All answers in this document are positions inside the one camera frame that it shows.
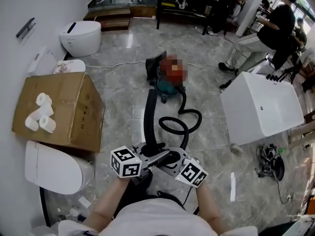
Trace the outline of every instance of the white cable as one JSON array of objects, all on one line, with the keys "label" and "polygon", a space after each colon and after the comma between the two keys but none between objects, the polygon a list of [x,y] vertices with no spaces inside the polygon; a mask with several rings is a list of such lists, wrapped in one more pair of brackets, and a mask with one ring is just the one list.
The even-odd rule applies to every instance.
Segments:
[{"label": "white cable", "polygon": [[[85,65],[88,66],[88,67],[91,67],[91,68],[113,68],[113,67],[118,66],[118,65],[137,64],[137,63],[140,63],[140,62],[141,62],[141,63],[145,63],[145,61],[139,60],[139,61],[136,61],[136,62],[124,62],[124,63],[119,63],[119,64],[115,64],[115,65],[113,65],[113,66],[94,66],[94,65],[88,65],[88,64],[85,64]],[[212,65],[212,64],[201,64],[201,65],[197,65],[197,64],[191,64],[191,63],[186,62],[186,61],[185,61],[185,63],[188,64],[188,65],[196,66],[196,67],[198,67],[198,66],[204,66],[204,65],[209,65],[209,66],[218,67],[217,65]]]}]

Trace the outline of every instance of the vacuum hose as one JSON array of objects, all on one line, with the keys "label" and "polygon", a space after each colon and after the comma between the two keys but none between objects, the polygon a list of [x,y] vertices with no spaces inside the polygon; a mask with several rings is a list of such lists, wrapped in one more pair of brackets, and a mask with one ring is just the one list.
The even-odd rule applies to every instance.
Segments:
[{"label": "vacuum hose", "polygon": [[[181,107],[178,110],[178,114],[179,115],[186,114],[186,113],[197,114],[198,115],[198,121],[197,121],[196,125],[194,127],[192,127],[191,129],[188,129],[187,125],[183,121],[181,121],[181,120],[179,120],[177,118],[174,118],[174,117],[162,117],[161,119],[158,120],[158,123],[159,123],[159,125],[161,126],[162,129],[164,129],[165,131],[167,131],[169,133],[172,133],[172,134],[175,134],[175,135],[183,135],[184,138],[183,138],[182,144],[180,145],[180,148],[185,150],[186,146],[187,146],[187,143],[188,143],[189,134],[194,132],[201,125],[202,115],[196,109],[186,109],[186,110],[184,110],[185,105],[186,105],[186,99],[187,99],[186,93],[185,93],[183,88],[178,88],[178,90],[179,90],[179,93],[183,96],[183,102],[182,102]],[[184,130],[175,130],[175,129],[169,128],[168,126],[166,126],[163,123],[166,120],[170,120],[170,121],[178,123]]]}]

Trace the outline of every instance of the white t-shirt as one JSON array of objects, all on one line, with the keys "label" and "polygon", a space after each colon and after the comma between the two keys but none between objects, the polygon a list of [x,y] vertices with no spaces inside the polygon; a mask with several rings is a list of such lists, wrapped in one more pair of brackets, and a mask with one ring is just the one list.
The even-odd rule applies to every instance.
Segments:
[{"label": "white t-shirt", "polygon": [[[94,230],[65,220],[59,224],[59,236],[72,236],[78,230]],[[202,218],[183,210],[168,199],[149,199],[124,207],[99,236],[217,236]],[[243,227],[222,236],[258,236],[256,227]]]}]

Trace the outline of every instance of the gray marble floor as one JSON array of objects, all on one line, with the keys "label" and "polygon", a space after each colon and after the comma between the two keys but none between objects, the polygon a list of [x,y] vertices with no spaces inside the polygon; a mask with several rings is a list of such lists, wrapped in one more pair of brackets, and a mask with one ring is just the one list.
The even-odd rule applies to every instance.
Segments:
[{"label": "gray marble floor", "polygon": [[[217,65],[224,60],[231,43],[223,36],[202,36],[202,27],[194,25],[168,24],[161,22],[160,30],[151,19],[131,20],[129,31],[112,31],[102,34],[100,50],[82,60],[90,66],[113,66],[117,63],[135,62],[166,50],[177,54],[178,58],[193,64]],[[234,40],[235,36],[226,36]],[[186,108],[198,109],[203,114],[200,128],[189,136],[187,152],[201,160],[209,172],[206,179],[208,186],[220,207],[222,217],[230,228],[255,225],[259,230],[290,220],[288,215],[297,214],[310,176],[312,159],[309,151],[298,147],[291,151],[288,146],[287,132],[280,133],[244,145],[244,153],[232,154],[229,150],[228,130],[220,101],[219,85],[232,78],[209,65],[192,66],[187,64],[189,72],[185,81],[187,89]],[[87,73],[93,80],[103,99],[106,109],[103,125],[101,153],[94,155],[95,181],[88,188],[74,195],[59,195],[47,192],[47,204],[51,219],[60,214],[69,215],[69,209],[77,206],[83,214],[84,209],[78,202],[85,196],[94,204],[114,179],[110,170],[110,150],[141,142],[141,118],[146,104],[150,86],[146,81],[144,63],[124,64],[113,68],[87,67]],[[303,111],[305,100],[299,85],[295,85]],[[171,98],[166,104],[158,101],[155,113],[155,132],[158,140],[168,146],[179,146],[182,137],[169,134],[158,125],[163,116],[177,117],[189,127],[196,122],[193,115],[178,116],[181,104],[180,95]],[[285,164],[285,175],[280,182],[280,193],[283,199],[287,193],[294,193],[293,202],[282,205],[277,183],[268,177],[258,178],[255,168],[258,163],[255,155],[259,144],[274,143],[285,148],[282,154]],[[169,175],[153,169],[154,178],[150,187],[151,193],[158,190],[168,191],[185,200],[189,186],[176,182]],[[231,173],[236,177],[236,199],[230,201]],[[195,190],[192,190],[185,205],[188,212],[197,207]]]}]

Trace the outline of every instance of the yellow object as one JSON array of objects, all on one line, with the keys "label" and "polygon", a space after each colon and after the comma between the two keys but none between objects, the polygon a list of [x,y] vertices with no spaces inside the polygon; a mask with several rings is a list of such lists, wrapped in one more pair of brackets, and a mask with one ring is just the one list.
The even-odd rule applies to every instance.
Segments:
[{"label": "yellow object", "polygon": [[174,4],[172,4],[172,3],[167,3],[167,2],[163,2],[162,5],[170,6],[170,7],[175,7]]}]

